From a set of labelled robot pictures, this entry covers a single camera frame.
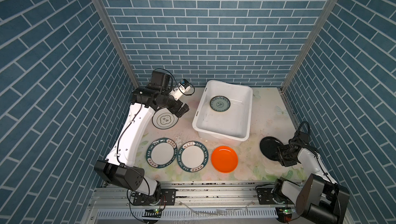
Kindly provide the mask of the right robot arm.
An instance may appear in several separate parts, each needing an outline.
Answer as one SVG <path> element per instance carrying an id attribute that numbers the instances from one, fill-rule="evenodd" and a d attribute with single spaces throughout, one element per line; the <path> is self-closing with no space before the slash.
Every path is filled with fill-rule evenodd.
<path id="1" fill-rule="evenodd" d="M 285 166 L 303 165 L 309 174 L 304 186 L 279 178 L 272 191 L 280 201 L 291 201 L 296 213 L 316 224 L 342 224 L 349 203 L 349 190 L 339 185 L 326 169 L 317 149 L 302 145 L 277 148 L 279 162 Z"/>

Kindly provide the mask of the blue-green patterned plate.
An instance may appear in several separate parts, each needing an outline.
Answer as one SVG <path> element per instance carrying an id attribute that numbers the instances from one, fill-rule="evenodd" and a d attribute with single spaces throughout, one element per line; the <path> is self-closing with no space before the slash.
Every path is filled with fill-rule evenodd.
<path id="1" fill-rule="evenodd" d="M 231 107 L 231 102 L 224 96 L 214 96 L 210 100 L 209 105 L 216 112 L 225 112 Z"/>

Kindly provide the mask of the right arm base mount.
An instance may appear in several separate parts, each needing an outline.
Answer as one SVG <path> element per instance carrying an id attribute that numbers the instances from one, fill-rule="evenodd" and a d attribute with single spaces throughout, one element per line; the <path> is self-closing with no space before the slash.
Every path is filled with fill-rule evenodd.
<path id="1" fill-rule="evenodd" d="M 292 206 L 296 203 L 301 188 L 286 182 L 282 185 L 260 185 L 255 187 L 260 205 L 278 204 Z"/>

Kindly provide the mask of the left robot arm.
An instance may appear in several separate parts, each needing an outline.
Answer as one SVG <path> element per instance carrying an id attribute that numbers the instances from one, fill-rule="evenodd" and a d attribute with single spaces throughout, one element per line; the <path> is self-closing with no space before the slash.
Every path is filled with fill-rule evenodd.
<path id="1" fill-rule="evenodd" d="M 187 95 L 192 84 L 186 79 L 177 82 L 165 69 L 156 69 L 146 86 L 132 93 L 129 112 L 111 151 L 98 160 L 94 171 L 106 183 L 159 198 L 160 183 L 145 175 L 144 169 L 135 167 L 138 147 L 144 131 L 154 114 L 167 109 L 177 118 L 189 111 L 180 98 Z"/>

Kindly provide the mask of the black plate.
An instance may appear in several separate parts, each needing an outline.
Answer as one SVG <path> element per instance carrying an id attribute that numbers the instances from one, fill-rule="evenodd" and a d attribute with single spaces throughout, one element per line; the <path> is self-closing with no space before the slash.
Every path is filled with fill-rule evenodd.
<path id="1" fill-rule="evenodd" d="M 264 137 L 259 144 L 261 153 L 271 161 L 280 161 L 278 148 L 284 144 L 273 136 Z"/>

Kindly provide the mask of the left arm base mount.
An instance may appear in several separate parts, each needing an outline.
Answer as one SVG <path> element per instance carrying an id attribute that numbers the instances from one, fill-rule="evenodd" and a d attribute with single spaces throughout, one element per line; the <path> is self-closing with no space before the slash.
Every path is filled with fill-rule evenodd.
<path id="1" fill-rule="evenodd" d="M 149 206 L 149 205 L 159 205 L 161 201 L 162 206 L 172 206 L 175 204 L 176 189 L 165 188 L 161 189 L 161 192 L 156 190 L 154 195 L 148 196 L 143 193 L 131 192 L 131 202 L 136 206 Z"/>

